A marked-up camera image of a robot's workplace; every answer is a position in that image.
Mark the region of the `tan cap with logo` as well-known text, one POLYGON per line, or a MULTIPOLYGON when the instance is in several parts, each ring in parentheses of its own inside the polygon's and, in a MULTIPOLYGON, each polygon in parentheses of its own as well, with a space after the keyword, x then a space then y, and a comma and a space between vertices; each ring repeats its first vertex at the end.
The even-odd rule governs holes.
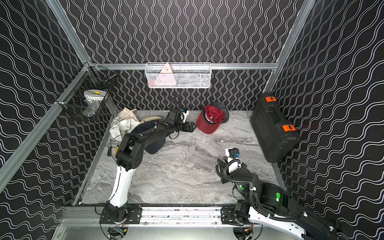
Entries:
POLYGON ((150 122, 150 121, 158 121, 158 120, 162 121, 163 119, 159 116, 151 116, 151 117, 147 117, 147 118, 141 120, 140 124, 150 122))

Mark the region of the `cream cap with text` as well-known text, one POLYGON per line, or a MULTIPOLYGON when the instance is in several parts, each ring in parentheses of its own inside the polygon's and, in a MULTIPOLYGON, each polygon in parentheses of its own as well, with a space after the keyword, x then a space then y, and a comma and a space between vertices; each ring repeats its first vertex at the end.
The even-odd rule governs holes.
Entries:
POLYGON ((128 108, 124 108, 121 110, 117 116, 115 117, 115 120, 117 122, 123 121, 123 120, 129 120, 133 119, 134 121, 138 122, 139 120, 137 119, 137 116, 135 115, 135 111, 137 109, 130 110, 128 108))

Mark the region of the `white cap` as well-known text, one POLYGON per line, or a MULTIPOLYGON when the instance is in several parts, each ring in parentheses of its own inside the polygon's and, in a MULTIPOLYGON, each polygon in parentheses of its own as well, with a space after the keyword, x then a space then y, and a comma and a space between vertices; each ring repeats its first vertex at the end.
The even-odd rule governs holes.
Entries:
POLYGON ((121 142, 124 135, 131 133, 139 124, 140 122, 136 121, 133 118, 129 118, 129 119, 115 118, 112 121, 109 132, 113 139, 121 142))

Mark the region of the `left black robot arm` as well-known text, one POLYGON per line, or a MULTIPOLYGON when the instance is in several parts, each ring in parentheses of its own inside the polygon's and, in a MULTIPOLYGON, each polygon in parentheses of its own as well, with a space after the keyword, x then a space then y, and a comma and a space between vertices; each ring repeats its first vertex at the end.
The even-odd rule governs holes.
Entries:
POLYGON ((135 170, 141 165, 144 152, 157 153, 173 133, 192 133, 197 128, 195 122, 188 122, 189 111, 178 108, 168 110, 166 118, 149 120, 125 133, 116 148, 115 161, 117 175, 107 205, 114 209, 122 208, 128 202, 128 191, 135 170))

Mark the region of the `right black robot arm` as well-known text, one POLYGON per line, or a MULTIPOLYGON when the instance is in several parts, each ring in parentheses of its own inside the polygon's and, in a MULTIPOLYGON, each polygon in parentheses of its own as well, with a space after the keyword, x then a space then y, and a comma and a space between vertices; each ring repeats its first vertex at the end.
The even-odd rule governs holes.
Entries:
POLYGON ((222 223, 243 229, 246 239, 253 227, 262 225, 297 240, 337 240, 336 224, 299 204, 287 191, 260 181, 240 159, 219 160, 216 173, 222 183, 231 183, 242 198, 231 210, 222 211, 222 223))

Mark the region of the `grey and red cap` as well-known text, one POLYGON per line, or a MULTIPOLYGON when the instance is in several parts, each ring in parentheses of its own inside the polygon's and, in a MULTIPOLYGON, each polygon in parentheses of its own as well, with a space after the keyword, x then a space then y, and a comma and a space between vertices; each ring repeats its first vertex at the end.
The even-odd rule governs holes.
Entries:
POLYGON ((211 105, 224 112, 225 118, 223 119, 222 124, 226 123, 230 118, 230 114, 227 107, 219 102, 211 102, 211 105))

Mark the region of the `pink triangle card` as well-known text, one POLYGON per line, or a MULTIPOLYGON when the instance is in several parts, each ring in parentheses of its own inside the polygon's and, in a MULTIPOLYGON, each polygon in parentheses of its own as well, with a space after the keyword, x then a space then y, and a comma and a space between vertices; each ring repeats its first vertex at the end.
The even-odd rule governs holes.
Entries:
POLYGON ((169 87, 175 86, 177 84, 173 69, 170 63, 166 63, 161 72, 157 75, 155 79, 156 87, 169 87))

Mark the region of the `black tool case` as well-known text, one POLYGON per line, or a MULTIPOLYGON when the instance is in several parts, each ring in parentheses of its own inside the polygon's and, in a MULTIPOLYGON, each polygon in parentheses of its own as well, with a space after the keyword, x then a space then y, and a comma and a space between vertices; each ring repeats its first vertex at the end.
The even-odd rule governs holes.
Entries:
POLYGON ((301 140, 299 132, 284 117, 271 93, 260 95, 250 122, 269 163, 280 162, 301 140))

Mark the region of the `aluminium back crossbar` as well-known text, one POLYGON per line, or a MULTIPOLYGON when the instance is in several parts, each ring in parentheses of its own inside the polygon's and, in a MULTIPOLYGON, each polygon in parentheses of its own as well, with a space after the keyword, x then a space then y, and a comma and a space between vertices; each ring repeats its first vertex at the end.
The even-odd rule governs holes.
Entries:
MULTIPOLYGON (((165 63, 146 63, 146 64, 95 64, 91 63, 92 67, 101 67, 110 70, 129 70, 129 71, 143 71, 147 67, 157 67, 162 68, 165 63)), ((172 68, 179 69, 207 69, 211 68, 211 70, 276 70, 278 68, 277 63, 271 64, 255 64, 255 63, 170 63, 172 68)))

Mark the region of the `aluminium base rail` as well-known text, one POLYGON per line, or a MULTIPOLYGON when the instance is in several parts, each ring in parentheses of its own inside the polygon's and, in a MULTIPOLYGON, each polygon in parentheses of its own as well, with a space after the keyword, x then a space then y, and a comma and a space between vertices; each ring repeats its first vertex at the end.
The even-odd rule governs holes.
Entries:
POLYGON ((103 208, 99 223, 122 227, 248 227, 249 219, 235 205, 125 205, 103 208))

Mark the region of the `aluminium frame post right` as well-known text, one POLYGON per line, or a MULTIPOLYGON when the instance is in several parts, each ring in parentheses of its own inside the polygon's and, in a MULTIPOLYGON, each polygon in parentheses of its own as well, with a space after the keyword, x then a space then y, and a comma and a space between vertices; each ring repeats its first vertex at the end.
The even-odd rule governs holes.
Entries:
POLYGON ((296 20, 292 26, 292 29, 288 35, 286 43, 284 44, 282 51, 277 60, 277 68, 271 73, 269 80, 267 81, 267 85, 265 86, 263 92, 271 92, 273 86, 278 80, 280 73, 282 72, 284 65, 286 64, 290 52, 292 51, 300 32, 302 31, 305 22, 311 13, 316 1, 315 0, 306 0, 303 2, 301 9, 298 12, 296 20))

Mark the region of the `aluminium frame post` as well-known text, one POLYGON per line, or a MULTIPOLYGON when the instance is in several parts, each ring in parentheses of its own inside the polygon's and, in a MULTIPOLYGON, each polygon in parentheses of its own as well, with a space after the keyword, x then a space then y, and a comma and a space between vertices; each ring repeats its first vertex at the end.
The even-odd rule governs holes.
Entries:
POLYGON ((303 2, 301 9, 298 12, 296 20, 292 26, 292 29, 288 35, 286 43, 284 44, 282 51, 277 60, 277 68, 271 73, 269 80, 267 81, 267 85, 265 86, 263 92, 271 92, 273 86, 278 80, 280 73, 282 72, 284 65, 286 64, 290 52, 292 51, 300 32, 302 31, 305 22, 311 13, 316 1, 315 0, 306 0, 303 2))
POLYGON ((55 15, 59 25, 63 29, 66 34, 69 43, 72 45, 75 50, 77 57, 84 64, 86 62, 90 63, 91 58, 88 55, 84 45, 82 44, 75 28, 73 27, 69 17, 67 16, 67 12, 63 8, 62 4, 58 0, 47 0, 46 1, 51 11, 55 15))

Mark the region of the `aluminium frame post left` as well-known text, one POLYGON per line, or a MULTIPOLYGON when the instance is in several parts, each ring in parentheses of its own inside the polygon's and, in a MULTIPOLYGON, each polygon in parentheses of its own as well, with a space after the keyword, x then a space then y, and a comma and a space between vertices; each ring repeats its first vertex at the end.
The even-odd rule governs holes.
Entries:
POLYGON ((75 28, 73 27, 69 17, 67 16, 67 12, 63 8, 62 4, 58 0, 47 0, 46 1, 51 11, 55 15, 59 25, 63 29, 66 34, 69 43, 72 45, 75 50, 77 57, 84 64, 86 62, 90 63, 91 58, 88 55, 84 45, 82 44, 75 28))

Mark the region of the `aluminium left side rail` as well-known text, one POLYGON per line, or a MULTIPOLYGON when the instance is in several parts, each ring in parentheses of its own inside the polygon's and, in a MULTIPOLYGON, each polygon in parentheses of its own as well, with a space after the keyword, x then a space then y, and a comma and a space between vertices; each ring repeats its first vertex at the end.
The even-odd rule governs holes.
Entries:
POLYGON ((12 180, 14 175, 23 165, 27 157, 31 154, 33 149, 37 146, 39 141, 46 134, 50 126, 53 124, 55 119, 60 115, 63 108, 61 104, 69 99, 72 91, 78 86, 83 77, 88 73, 90 69, 89 63, 84 63, 81 70, 74 77, 71 83, 63 91, 63 93, 55 100, 50 109, 45 113, 38 124, 31 130, 27 137, 17 147, 14 153, 8 158, 5 164, 1 167, 1 191, 12 180))

